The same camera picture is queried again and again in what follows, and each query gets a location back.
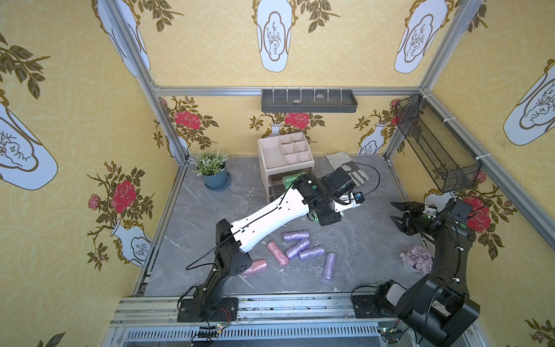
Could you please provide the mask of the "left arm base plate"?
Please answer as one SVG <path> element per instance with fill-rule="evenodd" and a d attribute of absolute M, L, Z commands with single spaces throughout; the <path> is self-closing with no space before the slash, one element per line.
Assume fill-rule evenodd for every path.
<path fill-rule="evenodd" d="M 233 322 L 238 315 L 238 299 L 224 297 L 221 302 L 199 310 L 192 298 L 182 298 L 177 303 L 177 322 Z"/>

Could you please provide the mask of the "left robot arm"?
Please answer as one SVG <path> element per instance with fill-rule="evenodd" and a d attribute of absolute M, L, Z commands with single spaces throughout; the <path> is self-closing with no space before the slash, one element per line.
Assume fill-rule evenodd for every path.
<path fill-rule="evenodd" d="M 273 231 L 310 213 L 321 226 L 340 221 L 341 211 L 357 205 L 354 187 L 342 169 L 319 179 L 312 173 L 301 173 L 264 208 L 239 221 L 219 221 L 216 245 L 207 252 L 214 255 L 208 263 L 208 277 L 193 293 L 196 313 L 206 318 L 219 308 L 227 281 L 248 270 L 252 265 L 249 252 Z"/>

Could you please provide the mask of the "beige drawer organizer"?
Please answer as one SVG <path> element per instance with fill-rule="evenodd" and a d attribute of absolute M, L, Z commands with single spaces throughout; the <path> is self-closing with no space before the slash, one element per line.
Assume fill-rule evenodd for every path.
<path fill-rule="evenodd" d="M 303 132 L 295 132 L 257 140 L 260 173 L 266 202 L 275 199 L 272 177 L 283 178 L 291 172 L 312 171 L 315 160 Z"/>

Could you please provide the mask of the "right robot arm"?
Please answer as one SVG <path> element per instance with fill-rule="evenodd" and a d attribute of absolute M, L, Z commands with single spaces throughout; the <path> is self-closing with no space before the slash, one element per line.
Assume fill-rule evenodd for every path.
<path fill-rule="evenodd" d="M 394 202 L 402 211 L 392 220 L 402 233 L 432 238 L 432 269 L 409 289 L 394 280 L 379 286 L 377 312 L 404 322 L 434 346 L 451 346 L 478 318 L 480 306 L 470 298 L 466 281 L 468 253 L 476 240 L 467 224 L 473 207 L 450 199 L 439 211 L 420 202 Z"/>

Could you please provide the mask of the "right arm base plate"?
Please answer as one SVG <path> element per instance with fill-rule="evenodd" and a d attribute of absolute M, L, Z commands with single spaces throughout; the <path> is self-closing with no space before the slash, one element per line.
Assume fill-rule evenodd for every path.
<path fill-rule="evenodd" d="M 351 298 L 354 314 L 357 319 L 391 318 L 390 308 L 375 295 L 355 295 Z"/>

